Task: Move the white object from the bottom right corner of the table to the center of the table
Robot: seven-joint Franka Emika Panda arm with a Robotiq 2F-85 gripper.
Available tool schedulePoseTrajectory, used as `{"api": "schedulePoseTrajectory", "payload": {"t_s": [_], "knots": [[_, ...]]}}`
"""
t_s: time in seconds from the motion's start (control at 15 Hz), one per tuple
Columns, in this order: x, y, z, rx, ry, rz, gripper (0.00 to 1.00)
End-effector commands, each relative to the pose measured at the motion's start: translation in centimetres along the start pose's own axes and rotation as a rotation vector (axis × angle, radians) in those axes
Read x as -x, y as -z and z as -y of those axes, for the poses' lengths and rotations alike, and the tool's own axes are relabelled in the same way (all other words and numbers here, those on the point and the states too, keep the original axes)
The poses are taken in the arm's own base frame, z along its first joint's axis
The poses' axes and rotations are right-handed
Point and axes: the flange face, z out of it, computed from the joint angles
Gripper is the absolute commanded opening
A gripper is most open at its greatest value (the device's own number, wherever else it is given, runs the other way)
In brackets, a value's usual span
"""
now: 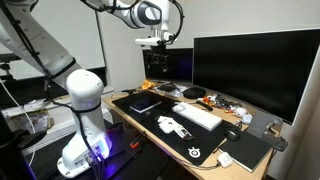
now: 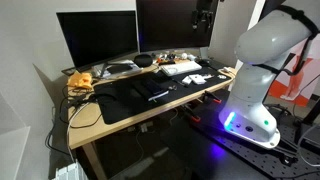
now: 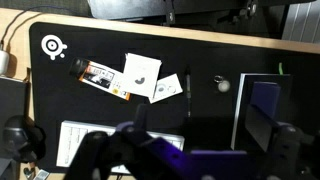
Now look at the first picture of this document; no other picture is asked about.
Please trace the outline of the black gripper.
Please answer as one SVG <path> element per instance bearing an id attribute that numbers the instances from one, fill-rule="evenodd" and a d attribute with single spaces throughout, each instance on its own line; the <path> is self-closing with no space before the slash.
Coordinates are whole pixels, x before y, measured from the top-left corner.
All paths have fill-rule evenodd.
<path id="1" fill-rule="evenodd" d="M 166 54 L 165 45 L 152 46 L 148 56 L 151 64 L 160 65 L 163 72 L 168 70 L 168 55 Z"/>

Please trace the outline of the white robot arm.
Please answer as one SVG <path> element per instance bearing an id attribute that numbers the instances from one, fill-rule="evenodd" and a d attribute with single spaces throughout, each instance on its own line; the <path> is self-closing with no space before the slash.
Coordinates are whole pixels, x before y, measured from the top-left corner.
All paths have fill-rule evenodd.
<path id="1" fill-rule="evenodd" d="M 102 80 L 83 69 L 76 59 L 51 36 L 31 15 L 39 0 L 0 0 L 0 41 L 15 55 L 27 62 L 69 94 L 76 124 L 76 134 L 62 150 L 57 162 L 59 172 L 74 178 L 88 169 L 102 176 L 104 160 L 109 156 L 112 141 L 105 129 L 101 95 Z M 152 35 L 138 39 L 139 45 L 165 47 L 178 35 L 168 32 L 170 6 L 175 0 L 80 0 L 98 12 L 120 18 L 133 29 L 149 27 Z"/>

